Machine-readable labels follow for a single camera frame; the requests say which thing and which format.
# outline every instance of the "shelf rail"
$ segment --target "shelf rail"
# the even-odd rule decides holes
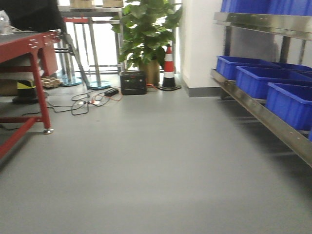
[[[211,75],[224,91],[231,95],[239,104],[312,167],[311,141],[277,115],[269,111],[260,102],[238,88],[234,83],[228,81],[215,69],[211,70]]]

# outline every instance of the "blue crate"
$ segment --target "blue crate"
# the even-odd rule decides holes
[[[309,134],[309,140],[312,141],[312,129],[311,129],[310,134]]]
[[[304,65],[297,65],[297,64],[291,64],[291,63],[281,63],[281,62],[274,62],[274,64],[278,65],[282,69],[293,70],[293,71],[312,72],[311,67],[307,67]]]
[[[281,15],[290,15],[292,10],[292,2],[293,0],[283,0],[279,7],[280,7],[280,14]]]
[[[308,2],[306,16],[312,16],[312,1]]]
[[[284,0],[272,0],[268,8],[268,14],[281,15],[283,10],[283,3]]]
[[[237,66],[279,68],[278,65],[261,59],[240,58],[231,56],[217,57],[218,63],[216,66],[216,71],[229,80],[236,80]]]
[[[266,99],[269,82],[312,87],[312,78],[294,71],[239,66],[237,70],[236,85],[252,98]]]
[[[231,7],[231,0],[223,0],[221,12],[229,12]]]
[[[304,16],[310,1],[311,0],[290,0],[291,7],[289,15]]]
[[[297,130],[312,127],[312,87],[269,83],[266,108]]]
[[[266,14],[271,0],[232,0],[230,12]]]

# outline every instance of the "traffic cone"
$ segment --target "traffic cone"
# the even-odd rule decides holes
[[[162,85],[158,86],[158,88],[164,91],[173,91],[181,88],[181,85],[176,85],[175,82],[175,65],[170,45],[167,45],[164,65],[164,79]]]

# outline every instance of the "black box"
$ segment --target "black box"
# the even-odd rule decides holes
[[[141,71],[121,72],[120,84],[123,95],[146,94],[145,73]]]

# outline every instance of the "metal shelf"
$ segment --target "metal shelf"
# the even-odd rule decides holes
[[[58,6],[63,17],[109,17],[122,12],[120,7],[95,7],[95,8],[70,8],[69,6]]]
[[[269,111],[260,102],[239,89],[233,82],[228,81],[215,69],[211,70],[211,75],[224,91],[231,95],[238,103],[262,122],[269,130],[271,130],[271,132],[273,132],[281,141],[288,145],[288,147],[312,167],[311,141]]]
[[[217,12],[214,14],[214,20],[224,26],[312,40],[312,17],[309,16]]]

